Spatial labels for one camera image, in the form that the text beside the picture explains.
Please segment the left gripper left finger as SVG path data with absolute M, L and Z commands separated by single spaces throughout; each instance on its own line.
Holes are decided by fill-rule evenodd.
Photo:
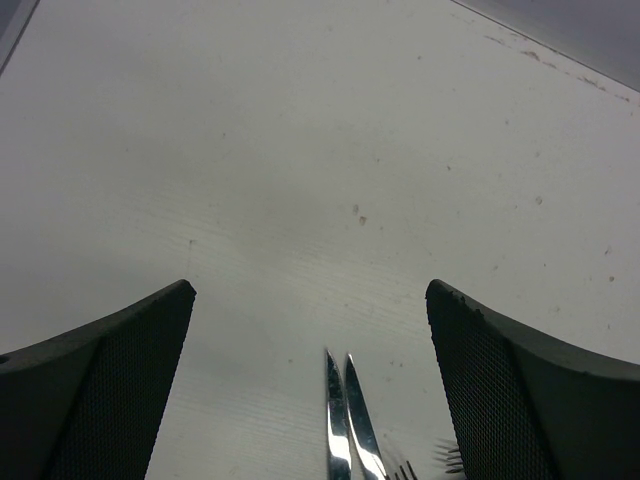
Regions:
M 3 354 L 2 478 L 144 478 L 195 297 L 179 280 Z

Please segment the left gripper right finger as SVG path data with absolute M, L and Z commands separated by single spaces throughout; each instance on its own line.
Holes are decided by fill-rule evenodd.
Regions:
M 639 367 L 435 279 L 428 323 L 469 479 L 636 479 Z

